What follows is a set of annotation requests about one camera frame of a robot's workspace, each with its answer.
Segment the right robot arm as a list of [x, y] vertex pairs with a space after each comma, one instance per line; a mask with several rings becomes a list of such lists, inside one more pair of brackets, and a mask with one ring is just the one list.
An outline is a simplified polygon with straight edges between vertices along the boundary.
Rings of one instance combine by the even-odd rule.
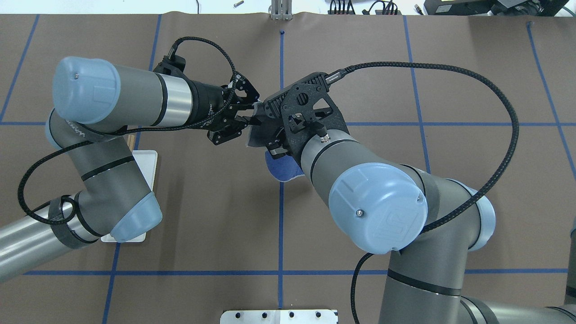
[[390, 253], [380, 324], [573, 324], [575, 301], [532, 308], [462, 294], [469, 252], [495, 231], [495, 210], [480, 190], [397, 164], [353, 138], [319, 85], [295, 84], [254, 105], [249, 145], [264, 146], [276, 179], [304, 175], [337, 227], [364, 256], [352, 275], [350, 306], [362, 265]]

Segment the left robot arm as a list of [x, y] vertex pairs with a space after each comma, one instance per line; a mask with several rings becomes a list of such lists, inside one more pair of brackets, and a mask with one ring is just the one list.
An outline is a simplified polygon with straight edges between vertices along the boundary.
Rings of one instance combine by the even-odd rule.
[[[168, 55], [152, 71], [102, 59], [66, 57], [53, 79], [54, 108], [45, 134], [56, 152], [22, 177], [18, 201], [24, 219], [1, 228], [1, 281], [82, 249], [103, 236], [128, 242], [161, 223], [160, 205], [123, 135], [141, 131], [201, 129], [215, 145], [237, 138], [250, 125], [237, 113], [259, 100], [239, 72], [227, 85], [190, 80], [182, 57]], [[34, 170], [66, 154], [85, 189], [27, 207], [23, 188]]]

